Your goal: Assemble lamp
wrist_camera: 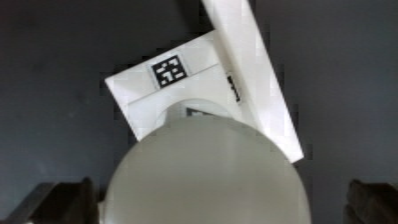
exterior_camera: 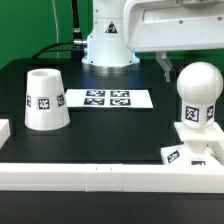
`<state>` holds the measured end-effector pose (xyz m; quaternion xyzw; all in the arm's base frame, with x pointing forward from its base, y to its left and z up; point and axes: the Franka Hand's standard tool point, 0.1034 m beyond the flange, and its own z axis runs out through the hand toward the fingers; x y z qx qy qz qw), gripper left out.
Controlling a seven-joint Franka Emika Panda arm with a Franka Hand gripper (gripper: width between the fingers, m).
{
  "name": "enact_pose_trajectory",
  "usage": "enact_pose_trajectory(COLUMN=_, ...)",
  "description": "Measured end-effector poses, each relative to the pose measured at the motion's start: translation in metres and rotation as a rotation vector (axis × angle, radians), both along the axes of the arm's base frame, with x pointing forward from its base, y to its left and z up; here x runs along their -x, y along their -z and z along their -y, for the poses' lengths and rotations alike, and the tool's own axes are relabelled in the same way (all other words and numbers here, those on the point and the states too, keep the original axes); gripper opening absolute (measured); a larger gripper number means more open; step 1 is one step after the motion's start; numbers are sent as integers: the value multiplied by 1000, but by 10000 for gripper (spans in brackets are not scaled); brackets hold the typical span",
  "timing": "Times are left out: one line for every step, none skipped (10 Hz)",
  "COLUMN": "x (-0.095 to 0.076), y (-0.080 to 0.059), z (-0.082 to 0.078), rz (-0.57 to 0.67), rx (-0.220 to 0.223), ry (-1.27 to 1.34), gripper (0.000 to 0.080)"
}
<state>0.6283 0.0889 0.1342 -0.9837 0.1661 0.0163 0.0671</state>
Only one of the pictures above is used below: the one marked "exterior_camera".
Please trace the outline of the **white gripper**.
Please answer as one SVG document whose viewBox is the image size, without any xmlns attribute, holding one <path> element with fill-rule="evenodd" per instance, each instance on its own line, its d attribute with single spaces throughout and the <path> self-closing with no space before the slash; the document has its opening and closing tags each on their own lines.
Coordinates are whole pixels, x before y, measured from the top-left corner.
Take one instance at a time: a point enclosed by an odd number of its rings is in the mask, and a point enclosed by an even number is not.
<svg viewBox="0 0 224 224">
<path fill-rule="evenodd" d="M 224 48 L 224 0 L 128 0 L 124 36 L 133 52 L 157 52 L 169 82 L 166 51 Z"/>
</svg>

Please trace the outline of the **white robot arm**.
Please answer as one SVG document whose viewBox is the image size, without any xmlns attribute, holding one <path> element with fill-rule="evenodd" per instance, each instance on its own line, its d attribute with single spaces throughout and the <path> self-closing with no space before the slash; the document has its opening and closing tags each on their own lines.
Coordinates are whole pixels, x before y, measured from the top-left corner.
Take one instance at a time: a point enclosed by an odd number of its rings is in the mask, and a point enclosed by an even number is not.
<svg viewBox="0 0 224 224">
<path fill-rule="evenodd" d="M 119 72 L 153 52 L 169 77 L 167 54 L 224 48 L 224 0 L 93 0 L 85 68 Z"/>
</svg>

